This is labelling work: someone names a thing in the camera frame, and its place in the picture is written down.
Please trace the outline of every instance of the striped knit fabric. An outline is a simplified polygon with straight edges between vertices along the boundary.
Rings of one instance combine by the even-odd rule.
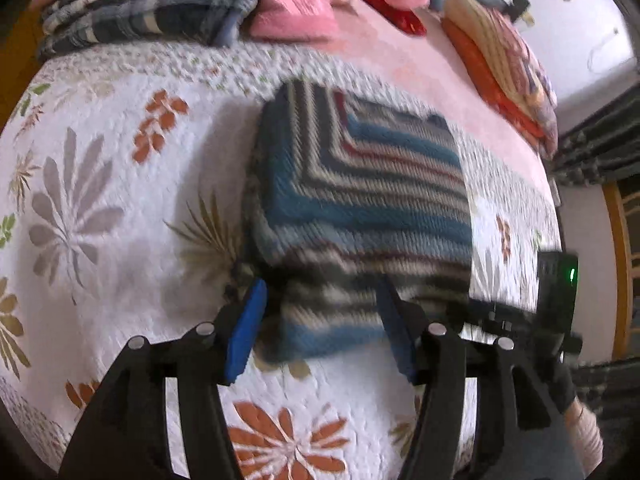
[[[245,192],[270,286],[257,351],[283,362],[384,336],[373,283],[434,316],[468,298],[472,232],[446,121],[300,80],[263,110]]]

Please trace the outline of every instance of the white quilted bedspread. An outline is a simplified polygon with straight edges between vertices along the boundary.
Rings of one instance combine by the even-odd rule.
[[[130,337],[177,338],[215,317],[258,114],[292,76],[430,110],[340,60],[260,44],[103,46],[48,62],[18,103],[0,136],[0,397],[49,465]],[[552,205],[450,127],[472,207],[471,293],[532,309],[536,250],[559,240]],[[278,480],[394,478],[421,396],[386,342],[276,369],[251,358],[220,394],[246,478]]]

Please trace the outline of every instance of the wooden floor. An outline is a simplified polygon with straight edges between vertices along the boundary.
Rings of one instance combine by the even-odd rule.
[[[0,46],[0,124],[7,119],[31,78],[40,69],[35,58],[42,38],[42,27],[36,12],[23,12]]]

